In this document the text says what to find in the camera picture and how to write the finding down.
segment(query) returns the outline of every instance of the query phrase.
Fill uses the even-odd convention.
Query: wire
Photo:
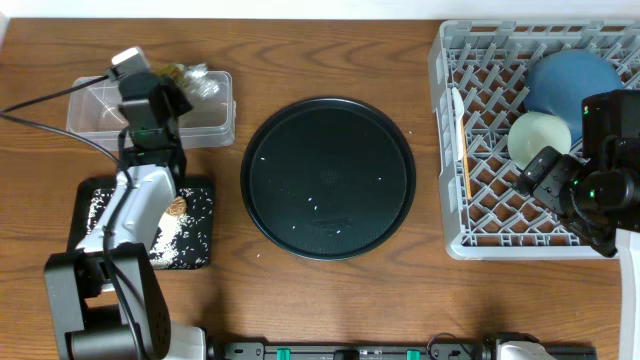
[[[52,126],[48,126],[48,125],[44,125],[44,124],[40,124],[37,122],[33,122],[33,121],[29,121],[29,120],[24,120],[12,115],[7,115],[7,112],[10,111],[14,111],[17,109],[21,109],[24,108],[26,106],[30,106],[33,104],[37,104],[46,100],[50,100],[62,95],[66,95],[69,93],[72,93],[74,91],[77,91],[79,89],[82,89],[84,87],[87,87],[89,85],[95,84],[97,82],[100,81],[104,81],[106,80],[108,77],[107,76],[103,76],[91,81],[88,81],[84,84],[78,85],[78,86],[74,86],[70,89],[67,90],[63,90],[60,92],[57,92],[55,94],[51,94],[51,95],[47,95],[47,96],[42,96],[33,100],[29,100],[29,101],[25,101],[23,103],[17,104],[17,105],[13,105],[13,106],[9,106],[8,108],[0,111],[0,118],[14,122],[16,124],[20,124],[20,125],[25,125],[25,126],[29,126],[32,128],[36,128],[36,129],[40,129],[40,130],[46,130],[46,131],[50,131],[59,135],[63,135],[63,136],[67,136],[70,137],[74,140],[78,140],[80,142],[82,142],[83,144],[89,145],[91,147],[93,147],[94,149],[98,150],[100,153],[102,153],[103,155],[105,155],[106,157],[109,158],[109,160],[113,161],[118,170],[122,171],[124,173],[124,176],[127,179],[127,188],[125,189],[125,192],[122,196],[122,198],[120,198],[120,200],[118,201],[118,203],[116,204],[113,212],[111,213],[111,216],[109,217],[109,220],[107,221],[107,225],[103,228],[104,231],[104,236],[103,236],[103,243],[102,243],[102,250],[103,250],[103,254],[102,257],[104,259],[104,263],[105,263],[105,268],[107,269],[107,274],[109,276],[109,279],[111,279],[111,283],[113,285],[113,288],[116,292],[116,295],[118,297],[118,301],[120,302],[120,304],[122,305],[123,311],[124,311],[124,315],[125,318],[127,320],[127,324],[129,326],[129,330],[131,331],[131,336],[133,337],[133,344],[136,350],[136,354],[137,354],[137,358],[138,359],[145,359],[145,354],[144,354],[144,350],[142,347],[142,336],[140,335],[140,332],[138,331],[138,327],[136,326],[134,319],[133,319],[133,314],[131,312],[131,307],[129,306],[129,303],[127,302],[126,297],[124,296],[124,292],[122,291],[122,287],[120,286],[120,282],[118,281],[118,275],[116,274],[116,272],[120,273],[122,276],[122,272],[117,271],[117,268],[115,266],[115,264],[113,263],[113,259],[111,258],[111,252],[109,250],[109,240],[112,238],[113,236],[113,231],[111,229],[113,229],[114,226],[114,222],[116,221],[116,219],[118,218],[118,213],[120,212],[120,209],[122,208],[122,206],[124,205],[126,199],[129,196],[129,193],[131,192],[131,190],[134,187],[134,182],[133,182],[133,178],[131,177],[131,175],[129,174],[129,172],[127,171],[127,169],[125,168],[124,164],[118,160],[115,156],[113,156],[113,154],[111,154],[107,149],[103,148],[102,146],[94,143],[93,141],[90,141],[88,139],[85,139],[81,136],[78,136],[76,134],[70,133],[68,131],[62,130],[62,129],[58,129]],[[122,148],[124,148],[124,138],[126,136],[126,133],[128,132],[129,127],[126,127],[122,130],[122,132],[119,135],[119,142],[122,143]],[[127,279],[126,277],[123,277],[122,279],[123,281],[125,281],[125,283],[127,283]]]
[[[113,209],[113,212],[111,213],[111,217],[109,217],[109,221],[107,221],[107,225],[102,229],[104,232],[104,237],[102,238],[102,252],[103,252],[104,265],[105,265],[105,268],[107,269],[107,274],[109,275],[109,279],[111,279],[111,284],[113,285],[113,289],[116,291],[116,296],[118,297],[118,301],[120,301],[120,304],[122,304],[122,308],[124,310],[124,316],[127,320],[127,325],[129,326],[129,331],[131,331],[131,336],[133,337],[133,345],[136,350],[137,358],[145,359],[145,355],[142,350],[141,335],[138,330],[138,327],[136,326],[136,323],[134,322],[133,314],[131,312],[131,307],[129,306],[129,303],[127,302],[127,298],[124,296],[124,292],[122,291],[122,287],[120,286],[120,281],[118,280],[118,275],[116,274],[116,266],[113,263],[113,259],[111,257],[111,251],[109,250],[110,249],[109,239],[111,239],[114,235],[111,229],[113,229],[114,222],[118,218],[118,213],[120,212],[120,210],[122,209],[122,206],[124,205],[127,198],[129,197],[129,193],[131,192],[132,189],[133,189],[133,184],[128,184],[127,188],[124,191],[124,194],[122,194],[122,197],[120,198],[120,201],[118,201],[118,203],[116,204],[116,207]]]
[[[94,143],[93,141],[85,139],[82,136],[76,135],[74,133],[70,133],[68,131],[64,131],[62,129],[58,129],[58,128],[55,128],[55,127],[52,127],[52,126],[49,126],[49,125],[40,124],[40,123],[29,121],[29,120],[24,120],[24,119],[15,117],[13,115],[7,115],[4,112],[0,112],[0,117],[5,119],[5,120],[9,120],[11,122],[14,122],[16,124],[30,126],[32,128],[51,131],[51,132],[59,134],[59,135],[64,135],[64,136],[70,137],[70,138],[72,138],[74,140],[78,140],[83,144],[86,144],[86,145],[89,145],[89,146],[93,147],[94,149],[98,150],[103,155],[108,157],[109,160],[113,161],[116,164],[116,166],[118,167],[118,170],[122,171],[124,173],[124,175],[127,177],[127,182],[129,184],[133,184],[133,179],[131,178],[131,175],[129,175],[129,173],[126,171],[126,169],[124,167],[124,164],[122,162],[120,162],[120,160],[118,160],[115,156],[113,156],[113,154],[111,154],[109,152],[109,150],[107,150],[107,149],[103,148],[102,146]]]
[[[127,139],[127,133],[129,133],[129,126],[125,126],[120,134],[118,134],[118,154],[120,154],[120,161],[124,161],[124,142]]]
[[[431,360],[437,360],[436,358],[433,357],[433,355],[431,355],[431,343],[433,343],[433,341],[439,337],[442,336],[450,336],[454,339],[458,339],[455,335],[451,334],[451,333],[439,333],[436,334],[434,337],[431,338],[431,340],[429,340],[429,343],[427,344],[427,355],[429,355],[429,357],[431,358]],[[460,347],[462,348],[462,350],[464,350],[465,353],[467,353],[467,355],[469,355],[469,357],[471,359],[473,359],[473,355],[471,354],[471,351],[469,351],[469,349],[467,349],[463,344],[458,344],[460,345]]]
[[[33,100],[29,100],[29,101],[25,101],[25,102],[20,103],[20,104],[9,106],[8,108],[3,109],[0,112],[8,113],[8,112],[11,112],[11,111],[14,111],[14,110],[18,110],[18,109],[22,109],[23,107],[27,107],[27,106],[30,106],[30,105],[33,105],[33,104],[37,104],[37,103],[40,103],[40,102],[43,102],[43,101],[55,99],[57,97],[70,94],[70,93],[72,93],[74,91],[77,91],[77,90],[80,90],[82,88],[86,88],[87,86],[93,85],[95,83],[99,83],[101,81],[105,81],[108,78],[109,77],[107,75],[101,76],[101,77],[99,77],[97,79],[89,80],[89,81],[87,81],[85,83],[82,83],[80,85],[76,85],[76,86],[74,86],[72,88],[69,88],[69,89],[66,89],[66,90],[58,91],[57,93],[54,93],[54,94],[51,94],[51,95],[41,96],[41,97],[35,98]]]

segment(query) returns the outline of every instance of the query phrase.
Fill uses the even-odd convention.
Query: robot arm
[[[544,347],[530,341],[509,341],[501,344],[496,360],[556,360]]]
[[[117,55],[113,65],[107,73],[119,81],[120,112],[129,121],[133,143],[121,147],[120,158],[133,183],[118,173],[115,193],[93,231],[75,250],[52,255],[45,266],[58,354],[74,360],[137,359],[140,353],[145,359],[205,360],[204,331],[170,321],[148,256],[160,218],[184,177],[177,120],[191,105],[171,79],[149,71],[139,48]],[[90,308],[85,299],[114,290],[107,256],[123,298],[119,294],[119,304]],[[131,328],[139,334],[138,346]]]
[[[616,90],[582,102],[586,164],[546,147],[514,189],[533,195],[605,257],[619,254],[621,360],[640,358],[640,91]]]

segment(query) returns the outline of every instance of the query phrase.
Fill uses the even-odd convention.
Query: black round tray
[[[312,259],[365,253],[407,215],[415,164],[397,126],[353,100],[315,98],[271,116],[244,155],[244,203],[282,248]]]

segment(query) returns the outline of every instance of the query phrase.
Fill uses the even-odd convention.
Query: food item
[[[180,216],[187,212],[187,201],[182,196],[177,196],[165,213],[171,216]]]
[[[198,99],[207,99],[220,91],[220,83],[208,78],[208,72],[207,64],[193,66],[169,64],[154,73],[170,77],[182,91]]]

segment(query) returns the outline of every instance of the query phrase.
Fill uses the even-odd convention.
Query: plastic container
[[[220,83],[220,90],[208,101],[187,94],[193,110],[178,119],[182,147],[201,148],[231,145],[235,139],[235,101],[231,75],[209,71],[207,76]],[[96,76],[82,77],[79,85]],[[118,150],[118,133],[128,122],[118,111],[121,102],[117,83],[109,80],[93,84],[71,94],[67,131],[85,137],[107,150]]]
[[[585,49],[607,60],[627,89],[640,83],[640,22],[446,21],[429,53],[440,140],[440,204],[447,252],[459,260],[602,259],[533,198],[511,189],[520,171],[507,134],[522,115],[528,69],[549,54]],[[472,189],[457,159],[451,88],[465,107]],[[571,154],[581,157],[582,142]],[[467,193],[473,197],[467,200]]]

